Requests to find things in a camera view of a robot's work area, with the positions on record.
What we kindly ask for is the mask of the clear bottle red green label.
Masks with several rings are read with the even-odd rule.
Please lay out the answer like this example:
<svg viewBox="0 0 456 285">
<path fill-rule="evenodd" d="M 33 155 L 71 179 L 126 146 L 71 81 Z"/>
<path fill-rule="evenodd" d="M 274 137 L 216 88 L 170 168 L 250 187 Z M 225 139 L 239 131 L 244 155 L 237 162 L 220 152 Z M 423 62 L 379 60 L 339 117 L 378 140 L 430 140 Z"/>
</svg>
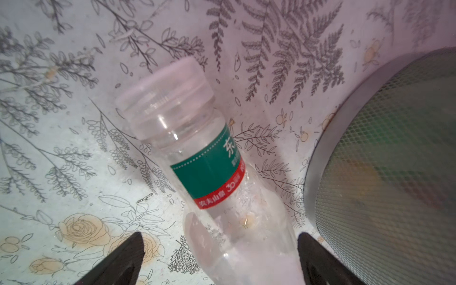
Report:
<svg viewBox="0 0 456 285">
<path fill-rule="evenodd" d="M 242 157 L 199 63 L 182 58 L 116 103 L 185 201 L 186 242 L 217 285 L 302 285 L 295 232 L 281 198 Z"/>
</svg>

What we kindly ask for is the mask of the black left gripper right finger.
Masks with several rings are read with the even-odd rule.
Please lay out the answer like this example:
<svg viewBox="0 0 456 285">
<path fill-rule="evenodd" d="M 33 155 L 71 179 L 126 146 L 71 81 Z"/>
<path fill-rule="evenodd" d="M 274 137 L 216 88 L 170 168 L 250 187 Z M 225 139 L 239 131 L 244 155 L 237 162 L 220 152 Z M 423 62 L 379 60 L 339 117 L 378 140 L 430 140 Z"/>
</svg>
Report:
<svg viewBox="0 0 456 285">
<path fill-rule="evenodd" d="M 298 236 L 298 253 L 306 285 L 365 285 L 308 233 Z"/>
</svg>

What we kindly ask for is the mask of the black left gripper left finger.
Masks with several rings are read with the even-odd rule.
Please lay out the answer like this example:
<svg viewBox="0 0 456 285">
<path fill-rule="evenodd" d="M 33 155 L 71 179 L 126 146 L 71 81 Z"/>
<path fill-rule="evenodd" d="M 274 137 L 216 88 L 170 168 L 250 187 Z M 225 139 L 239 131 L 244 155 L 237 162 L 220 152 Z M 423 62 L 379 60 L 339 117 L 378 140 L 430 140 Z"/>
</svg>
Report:
<svg viewBox="0 0 456 285">
<path fill-rule="evenodd" d="M 135 285 L 145 254 L 142 234 L 135 232 L 75 285 Z"/>
</svg>

